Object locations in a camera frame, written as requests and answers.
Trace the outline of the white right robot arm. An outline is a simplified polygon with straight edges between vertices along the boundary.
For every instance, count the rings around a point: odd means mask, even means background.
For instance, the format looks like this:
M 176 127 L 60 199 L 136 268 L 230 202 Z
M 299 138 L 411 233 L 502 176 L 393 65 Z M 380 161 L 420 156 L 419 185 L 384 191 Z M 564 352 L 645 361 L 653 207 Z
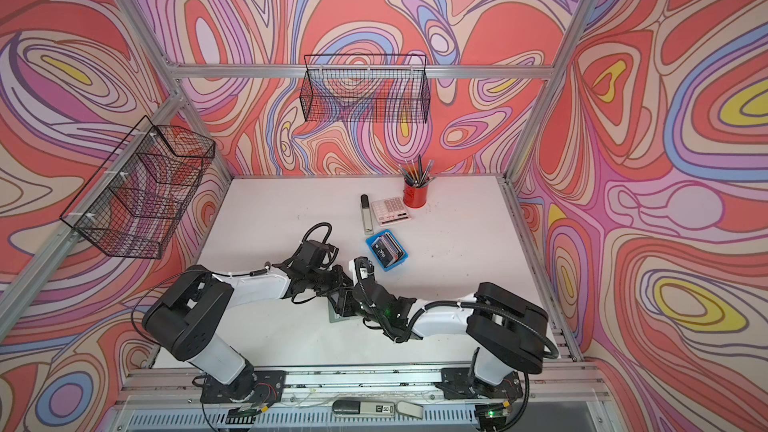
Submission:
M 547 336 L 547 312 L 490 282 L 465 298 L 425 301 L 396 297 L 369 276 L 342 288 L 332 304 L 342 317 L 373 322 L 395 344 L 434 335 L 471 338 L 476 348 L 470 365 L 442 369 L 435 383 L 448 400 L 516 400 L 524 395 L 520 380 L 559 357 Z

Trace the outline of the blue plastic card tray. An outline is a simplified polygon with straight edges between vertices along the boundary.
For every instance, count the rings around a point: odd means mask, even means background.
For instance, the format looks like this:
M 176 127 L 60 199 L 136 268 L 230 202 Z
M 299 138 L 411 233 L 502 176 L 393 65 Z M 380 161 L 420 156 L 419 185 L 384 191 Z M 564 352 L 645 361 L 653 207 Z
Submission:
M 384 271 L 398 267 L 408 258 L 408 253 L 389 229 L 369 237 L 366 244 Z

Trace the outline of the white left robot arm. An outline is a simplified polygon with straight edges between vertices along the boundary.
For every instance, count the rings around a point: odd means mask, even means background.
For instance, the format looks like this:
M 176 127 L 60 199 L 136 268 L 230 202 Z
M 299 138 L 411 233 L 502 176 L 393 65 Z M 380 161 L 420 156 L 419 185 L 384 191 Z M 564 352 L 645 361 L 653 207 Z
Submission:
M 310 227 L 297 249 L 286 259 L 250 272 L 213 272 L 193 265 L 168 280 L 168 289 L 144 313 L 137 331 L 207 375 L 226 401 L 256 398 L 259 388 L 253 365 L 217 335 L 225 312 L 264 300 L 289 299 L 308 290 L 328 301 L 340 318 L 353 317 L 352 279 L 335 263 L 338 248 L 329 243 L 332 225 Z

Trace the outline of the mint green card holder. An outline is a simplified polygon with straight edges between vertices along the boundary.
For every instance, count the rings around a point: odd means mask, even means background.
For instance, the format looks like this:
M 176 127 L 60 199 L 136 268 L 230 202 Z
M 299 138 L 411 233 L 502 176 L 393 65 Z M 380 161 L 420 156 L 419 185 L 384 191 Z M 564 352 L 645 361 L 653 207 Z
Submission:
M 354 315 L 344 317 L 342 315 L 339 315 L 336 312 L 336 309 L 333 307 L 331 303 L 328 303 L 328 320 L 330 323 L 338 323 L 346 320 L 351 320 L 354 318 Z

